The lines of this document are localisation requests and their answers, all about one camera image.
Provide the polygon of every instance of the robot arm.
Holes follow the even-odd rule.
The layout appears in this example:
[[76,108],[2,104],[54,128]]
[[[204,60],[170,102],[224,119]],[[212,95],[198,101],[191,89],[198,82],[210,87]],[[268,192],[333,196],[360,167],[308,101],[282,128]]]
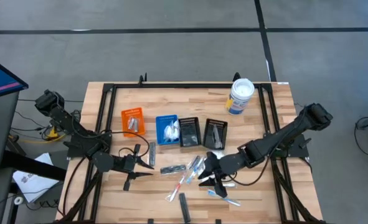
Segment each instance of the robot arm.
[[227,191],[223,187],[221,179],[236,171],[248,167],[252,168],[262,163],[276,148],[285,149],[290,146],[292,140],[306,130],[320,131],[330,125],[332,120],[330,115],[320,104],[305,106],[300,115],[290,124],[269,134],[263,139],[251,140],[238,147],[239,152],[230,154],[217,159],[212,153],[207,153],[205,160],[205,170],[199,176],[203,179],[212,174],[215,179],[209,179],[208,182],[201,185],[213,185],[215,192],[221,197],[227,196]]
[[133,172],[135,164],[153,169],[138,156],[140,145],[134,147],[134,154],[124,157],[113,156],[105,151],[111,143],[111,131],[106,130],[103,134],[97,134],[85,129],[76,118],[64,109],[64,99],[56,92],[46,90],[35,101],[35,107],[45,116],[51,117],[51,123],[61,128],[65,133],[72,136],[70,142],[64,144],[76,151],[78,155],[85,156],[98,169],[99,172],[114,170],[128,174],[123,190],[128,190],[130,180],[148,173]]

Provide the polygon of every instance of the black wire basket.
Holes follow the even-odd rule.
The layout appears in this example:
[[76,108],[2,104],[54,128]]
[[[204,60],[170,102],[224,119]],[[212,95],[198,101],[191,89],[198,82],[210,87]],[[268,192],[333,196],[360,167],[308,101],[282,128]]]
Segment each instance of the black wire basket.
[[[221,141],[221,147],[216,148],[214,142],[213,129],[217,127],[219,139]],[[207,119],[206,126],[204,128],[203,146],[208,149],[224,150],[225,140],[227,139],[228,122],[219,121],[214,119]]]
[[179,121],[179,142],[181,147],[198,146],[202,144],[202,136],[199,127],[199,119],[182,118]]

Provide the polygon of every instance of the container label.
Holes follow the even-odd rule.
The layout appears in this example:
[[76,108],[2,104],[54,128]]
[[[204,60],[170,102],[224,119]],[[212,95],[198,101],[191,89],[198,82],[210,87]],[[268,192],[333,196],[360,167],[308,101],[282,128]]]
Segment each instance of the container label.
[[225,107],[227,108],[230,114],[241,114],[243,110],[246,108],[247,103],[248,101],[243,102],[235,100],[235,98],[233,98],[230,94]]

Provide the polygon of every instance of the wooden tabletop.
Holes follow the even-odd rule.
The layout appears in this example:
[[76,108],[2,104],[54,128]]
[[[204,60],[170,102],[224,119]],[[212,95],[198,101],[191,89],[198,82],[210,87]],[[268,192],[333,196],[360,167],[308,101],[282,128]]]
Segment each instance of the wooden tabletop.
[[[81,123],[85,128],[94,130],[100,104],[102,82],[88,84],[85,101],[82,108]],[[287,83],[272,83],[276,108],[281,127],[292,122],[296,117],[295,106]],[[150,142],[156,142],[155,117],[176,114],[179,118],[197,116],[203,136],[207,118],[228,122],[225,154],[237,152],[237,147],[251,139],[262,138],[265,130],[260,108],[260,99],[255,93],[243,115],[231,116],[224,108],[230,89],[208,88],[130,88],[118,89],[111,128],[121,131],[121,110],[142,107],[146,134]],[[273,127],[268,95],[265,93],[270,126]],[[103,115],[105,127],[108,105]],[[112,140],[111,154],[117,155],[122,147],[133,148],[138,143],[146,150],[146,144],[139,138],[125,138],[115,134]],[[160,168],[178,164],[187,164],[195,155],[204,155],[207,149],[202,146],[183,147],[179,144],[156,146],[155,170],[136,166],[137,172],[151,172],[154,175],[140,177],[131,181],[129,192],[123,191],[126,174],[110,171],[103,176],[101,197],[99,200],[97,223],[146,223],[153,218],[155,223],[182,223],[182,212],[178,197],[173,202],[167,202],[166,196],[172,191],[181,174],[161,175]],[[67,169],[64,190],[59,203],[62,209],[63,196],[67,181],[79,159],[72,159]],[[293,188],[304,206],[316,218],[322,219],[313,178],[309,167],[296,158],[288,159]],[[85,161],[75,174],[67,197],[67,210],[76,202],[83,190],[88,162]],[[237,180],[249,183],[255,180],[263,164],[252,169],[244,168],[238,172]],[[267,167],[262,178],[249,187],[239,185],[236,189],[228,189],[228,196],[240,201],[242,206],[236,207],[219,198],[208,196],[206,189],[198,187],[197,180],[191,185],[183,184],[180,192],[184,192],[188,202],[189,213],[193,223],[215,223],[221,219],[223,223],[280,223],[278,204],[273,183],[271,167]],[[92,194],[87,203],[86,218],[90,216]],[[286,212],[290,215],[290,206],[284,194]]]

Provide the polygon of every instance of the blue box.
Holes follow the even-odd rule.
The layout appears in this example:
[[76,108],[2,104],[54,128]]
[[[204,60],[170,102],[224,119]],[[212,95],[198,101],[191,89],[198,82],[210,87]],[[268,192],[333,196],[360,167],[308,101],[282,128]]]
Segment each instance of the blue box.
[[177,144],[179,143],[179,137],[174,141],[164,140],[164,129],[171,124],[171,121],[174,123],[177,120],[178,120],[178,116],[176,114],[156,117],[156,137],[158,139],[158,144]]

